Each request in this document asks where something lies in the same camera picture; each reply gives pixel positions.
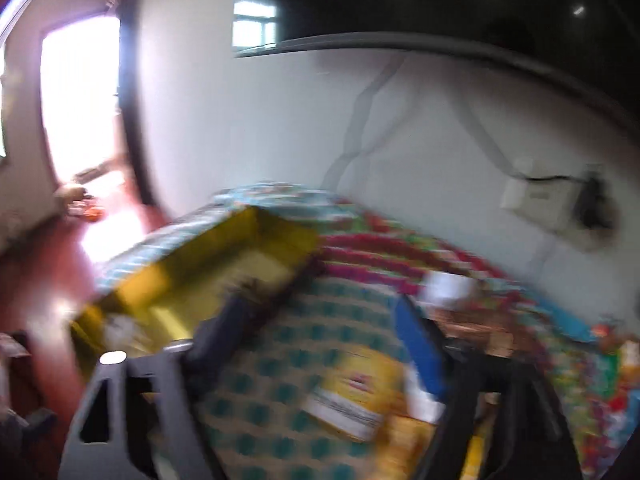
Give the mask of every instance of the white label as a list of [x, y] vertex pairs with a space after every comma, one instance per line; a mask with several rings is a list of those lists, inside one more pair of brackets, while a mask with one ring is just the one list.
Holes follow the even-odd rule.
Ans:
[[373, 438], [383, 420], [379, 413], [321, 388], [311, 394], [304, 409], [334, 428], [365, 441]]

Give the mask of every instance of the doorway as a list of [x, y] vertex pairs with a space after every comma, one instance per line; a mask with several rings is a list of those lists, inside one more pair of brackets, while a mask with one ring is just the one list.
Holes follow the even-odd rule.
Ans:
[[42, 121], [59, 184], [89, 189], [99, 180], [105, 195], [124, 183], [119, 64], [120, 20], [114, 16], [66, 25], [43, 40]]

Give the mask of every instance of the floral blanket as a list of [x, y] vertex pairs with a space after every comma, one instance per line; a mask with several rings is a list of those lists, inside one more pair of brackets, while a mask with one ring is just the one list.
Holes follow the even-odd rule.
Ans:
[[592, 346], [574, 341], [590, 337], [585, 324], [481, 257], [329, 192], [273, 182], [229, 190], [108, 263], [98, 279], [98, 290], [108, 292], [128, 274], [159, 260], [244, 205], [261, 206], [314, 227], [323, 236], [322, 257], [329, 277], [409, 295], [417, 293], [428, 269], [457, 269], [478, 278], [487, 292], [482, 306], [513, 313], [534, 336], [536, 361], [561, 399], [585, 478], [600, 476], [620, 452], [634, 425], [628, 423], [626, 413], [613, 413], [608, 399], [593, 391], [589, 378], [601, 356]]

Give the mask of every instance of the floor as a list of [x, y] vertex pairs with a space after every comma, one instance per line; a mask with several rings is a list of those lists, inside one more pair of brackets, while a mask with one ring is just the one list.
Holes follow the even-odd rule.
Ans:
[[91, 298], [105, 261], [167, 223], [161, 211], [138, 202], [134, 186], [121, 174], [105, 177], [88, 185], [92, 194], [102, 195], [103, 220], [53, 219], [22, 250], [0, 258], [0, 332], [28, 332], [36, 384], [60, 418], [49, 441], [33, 453], [35, 468], [51, 479], [83, 390], [66, 322]]

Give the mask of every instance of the electrical outlet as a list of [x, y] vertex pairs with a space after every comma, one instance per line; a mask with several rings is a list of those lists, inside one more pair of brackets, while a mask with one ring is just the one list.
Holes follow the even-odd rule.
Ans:
[[[529, 176], [545, 173], [530, 158], [516, 160], [514, 167]], [[580, 185], [569, 180], [531, 182], [512, 178], [508, 181], [501, 207], [539, 225], [546, 231], [559, 232], [570, 221]]]

